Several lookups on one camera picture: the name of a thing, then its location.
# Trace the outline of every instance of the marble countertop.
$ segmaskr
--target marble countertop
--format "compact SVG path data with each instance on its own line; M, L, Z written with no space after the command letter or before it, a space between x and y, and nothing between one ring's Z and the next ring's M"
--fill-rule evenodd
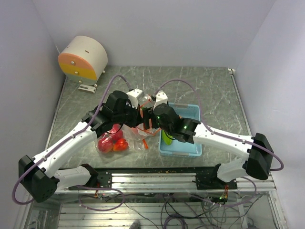
M158 86L169 79L185 79L199 93L203 118L208 125L235 134L248 134L227 68L107 66L105 71L99 78L95 94L80 92L77 83L69 79L66 81L49 146L65 136L89 110L97 106L110 78L118 73L125 76L132 87L139 88L146 94L153 94ZM128 90L123 80L117 79L110 92L122 88ZM194 93L186 84L173 82L163 90L169 102L198 104ZM84 163L92 167L199 167L214 166L235 159L234 155L211 146L203 146L203 153L197 158L161 156L158 151L158 135L147 137L146 142L148 149L140 150L139 148L143 148L142 142L135 142L135 149L131 144L131 148L126 151L106 155L98 153L95 144L90 143L71 157L62 168L73 168Z

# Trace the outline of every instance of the plastic container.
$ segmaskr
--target plastic container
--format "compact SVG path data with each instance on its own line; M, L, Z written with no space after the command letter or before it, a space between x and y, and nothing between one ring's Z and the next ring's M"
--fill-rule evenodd
M192 118L200 121L199 106L197 105L169 103L169 106L174 108L175 112L183 118ZM198 157L202 154L202 145L174 140L168 146L162 140L160 131L159 152L163 156Z

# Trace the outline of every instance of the yellow panel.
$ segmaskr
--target yellow panel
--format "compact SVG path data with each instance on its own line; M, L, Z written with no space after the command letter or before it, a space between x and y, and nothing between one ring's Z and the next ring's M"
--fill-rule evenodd
M64 73L71 74L71 75L77 75L83 78L87 78L90 80L97 80L96 74L94 70L86 69L86 68L80 68L75 65L66 64L66 63L59 63L61 70Z

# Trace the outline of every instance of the metal frame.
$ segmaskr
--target metal frame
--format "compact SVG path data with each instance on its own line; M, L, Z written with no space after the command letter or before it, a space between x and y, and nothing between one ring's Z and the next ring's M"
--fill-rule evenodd
M241 98L240 98L240 95L238 93L238 89L237 89L235 79L234 79L235 70L228 68L228 71L229 71L230 77L232 79L232 82L234 84L234 89L235 89L235 92L237 94L237 98L238 98L238 101L239 101L239 104L240 104L240 107L241 107L241 110L242 110L242 113L243 113L243 116L244 116L247 132L248 132L249 135L251 135L251 130L250 130L250 127L249 127L249 124L248 124L248 121L247 121L247 118L246 118L246 115L245 115L245 112L244 112L244 107L242 105ZM48 147L48 145L50 143L51 134L52 134L52 131L53 131L53 128L54 128L55 120L56 120L56 117L57 117L57 114L58 114L58 110L59 110L59 107L60 107L60 102L61 102L61 99L62 99L62 95L63 95L64 89L65 89L66 83L67 83L67 77L66 77L65 82L63 84L62 91L61 91L61 94L60 94L60 97L59 97L59 100L58 100L58 104L57 104L56 111L55 111L55 114L54 114L54 118L53 118L53 122L52 122L52 125L51 125L49 137L48 137L48 140L47 140L47 143L46 143L46 148ZM276 219L276 223L277 223L278 228L279 229L287 229L288 226L287 226L286 218L284 216L284 212L283 212L282 206L280 204L279 197L277 195L276 187L275 187L275 184L273 182L273 178L272 178L271 174L269 175L269 178L266 181L255 180L255 179L252 179L252 180L255 181L255 184L257 185L257 190L258 191L268 191L269 196L270 196L269 204L270 204L270 207L271 207L271 210L272 210L273 214L275 215L275 219ZM237 186L238 186L238 189L229 190L229 192L231 192L231 191L234 191L234 192L236 192L236 191L237 192L253 191L253 185L249 181L243 180L241 178L237 179ZM162 190L149 190L149 189L140 190L140 189L138 189L138 190L125 190L124 192L125 193L152 193L152 192L153 193L166 193L166 192L171 193L173 191L176 192L176 190L173 190L173 189L162 189ZM190 192L193 192L193 193L223 192L223 190L219 190L219 189L217 189L217 190L189 189L187 191L190 191ZM67 189L56 192L56 194L94 194L94 193L95 193L95 191L90 191L90 190L72 191L72 190L67 190ZM29 194L26 194L25 198L24 198L24 201L29 200L29 199L30 199ZM32 206L32 204L21 206L21 208L19 210L19 214L18 214L16 224L15 224L15 227L14 227L15 229L23 229L25 227L26 220L29 217L28 214L29 214L29 212L31 212L31 206Z

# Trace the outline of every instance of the white wall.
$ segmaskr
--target white wall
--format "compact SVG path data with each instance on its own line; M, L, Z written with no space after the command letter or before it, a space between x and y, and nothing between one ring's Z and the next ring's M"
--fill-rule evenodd
M33 0L62 51L95 38L112 65L236 68L275 0Z
M272 174L291 229L305 227L304 12L304 0L277 0L236 70L251 130L285 163Z
M18 161L44 149L63 75L58 52L31 1L0 6L0 227L14 226L19 206L11 200ZM21 187L18 196L23 197Z

